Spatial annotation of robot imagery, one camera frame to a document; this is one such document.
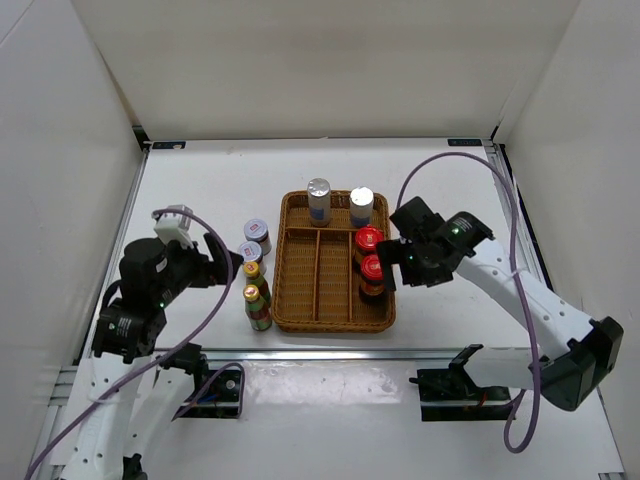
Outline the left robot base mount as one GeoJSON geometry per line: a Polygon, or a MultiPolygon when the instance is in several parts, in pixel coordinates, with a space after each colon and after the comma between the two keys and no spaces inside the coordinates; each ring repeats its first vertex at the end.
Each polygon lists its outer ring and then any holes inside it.
{"type": "Polygon", "coordinates": [[[194,391],[173,419],[202,415],[203,418],[238,419],[244,407],[246,369],[239,361],[212,368],[206,357],[199,361],[194,391]]]}

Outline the red-lid sauce jar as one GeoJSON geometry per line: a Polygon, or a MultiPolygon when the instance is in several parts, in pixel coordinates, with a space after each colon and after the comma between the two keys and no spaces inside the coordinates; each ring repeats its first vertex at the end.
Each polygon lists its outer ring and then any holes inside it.
{"type": "Polygon", "coordinates": [[[367,255],[360,264],[359,296],[368,304],[380,304],[386,300],[387,292],[377,254],[367,255]]]}
{"type": "Polygon", "coordinates": [[[376,245],[384,240],[383,232],[373,225],[361,227],[354,235],[353,261],[360,267],[362,260],[376,253],[376,245]]]}

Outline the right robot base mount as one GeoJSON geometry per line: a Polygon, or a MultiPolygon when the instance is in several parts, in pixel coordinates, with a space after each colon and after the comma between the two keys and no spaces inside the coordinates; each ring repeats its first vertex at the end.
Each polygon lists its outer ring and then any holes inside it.
{"type": "Polygon", "coordinates": [[[417,389],[422,422],[504,421],[513,408],[508,388],[466,387],[447,368],[419,365],[409,382],[417,389]]]}

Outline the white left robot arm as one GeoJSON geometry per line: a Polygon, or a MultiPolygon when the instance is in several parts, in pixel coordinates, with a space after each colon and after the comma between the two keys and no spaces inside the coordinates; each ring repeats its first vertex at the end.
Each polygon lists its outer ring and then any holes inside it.
{"type": "Polygon", "coordinates": [[[240,254],[204,236],[203,254],[186,233],[129,243],[120,278],[105,293],[91,347],[90,404],[70,422],[78,431],[64,479],[145,479],[157,441],[172,421],[216,402],[244,402],[239,362],[213,369],[200,345],[154,354],[166,307],[188,288],[230,287],[240,254]]]}

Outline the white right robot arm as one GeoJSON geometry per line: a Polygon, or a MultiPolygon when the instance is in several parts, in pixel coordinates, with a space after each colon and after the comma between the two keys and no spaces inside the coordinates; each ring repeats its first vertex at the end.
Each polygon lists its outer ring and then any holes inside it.
{"type": "Polygon", "coordinates": [[[484,291],[534,333],[530,354],[473,344],[449,364],[449,387],[470,400],[489,387],[538,389],[564,411],[574,411],[615,366],[624,330],[561,299],[527,271],[509,263],[492,230],[468,212],[449,220],[406,205],[391,217],[402,237],[401,274],[410,286],[446,283],[459,275],[484,291]]]}

